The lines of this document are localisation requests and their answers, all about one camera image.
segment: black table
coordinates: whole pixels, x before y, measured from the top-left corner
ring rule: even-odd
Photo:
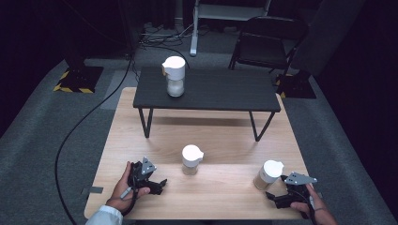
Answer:
[[[142,68],[132,105],[139,110],[147,138],[154,109],[249,112],[257,142],[274,114],[281,111],[270,77],[264,72],[187,69],[184,86],[185,92],[181,97],[170,97],[161,67]],[[146,124],[143,109],[149,109]],[[259,135],[253,112],[271,112]]]

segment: hand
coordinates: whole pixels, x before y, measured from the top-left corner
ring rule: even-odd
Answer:
[[[330,213],[329,209],[326,207],[325,203],[319,197],[319,195],[315,192],[313,187],[309,184],[306,185],[310,195],[314,200],[314,212],[315,212],[315,220],[318,225],[337,225],[337,221],[334,216]],[[308,217],[310,216],[310,209],[308,208],[307,203],[303,202],[292,202],[290,207],[299,210],[300,212],[306,213]]]
[[[131,170],[131,163],[127,162],[126,170],[123,172],[122,178],[117,182],[114,192],[112,193],[111,198],[106,202],[106,205],[111,206],[117,210],[119,210],[122,214],[129,208],[132,201],[132,193],[131,190],[126,197],[120,199],[120,196],[125,192],[125,190],[129,187],[128,179]],[[142,187],[138,190],[137,198],[140,198],[150,192],[149,187]]]

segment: black chair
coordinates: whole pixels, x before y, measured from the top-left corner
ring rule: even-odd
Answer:
[[[242,26],[228,68],[234,69],[238,62],[283,69],[285,76],[296,48],[307,33],[308,24],[303,21],[267,16],[251,18]]]

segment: white container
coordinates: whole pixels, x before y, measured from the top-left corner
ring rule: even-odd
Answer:
[[[185,60],[179,56],[171,56],[162,64],[163,75],[166,76],[167,93],[172,97],[184,94]]]
[[[198,146],[189,144],[182,149],[182,172],[186,175],[195,175],[199,162],[203,160],[204,153]]]
[[[265,190],[273,184],[283,172],[283,164],[280,161],[268,160],[261,167],[253,182],[256,188]]]

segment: table leg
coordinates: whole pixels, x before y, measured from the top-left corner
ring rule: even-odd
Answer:
[[[144,135],[146,138],[149,138],[150,126],[152,124],[153,108],[149,109],[149,116],[148,116],[148,121],[146,122],[146,124],[145,124],[143,109],[139,108],[138,112],[140,113],[141,123],[143,124]]]
[[[261,130],[260,135],[258,135],[258,136],[257,136],[257,130],[255,128],[252,111],[249,111],[249,115],[250,115],[250,120],[252,121],[252,127],[253,127],[255,141],[259,142],[261,140],[261,137],[263,137],[264,132],[266,132],[266,129],[268,128],[269,124],[271,123],[271,120],[272,120],[273,116],[275,115],[275,112],[271,113],[271,115],[269,116],[269,119],[267,120],[266,124],[264,125],[263,129]]]

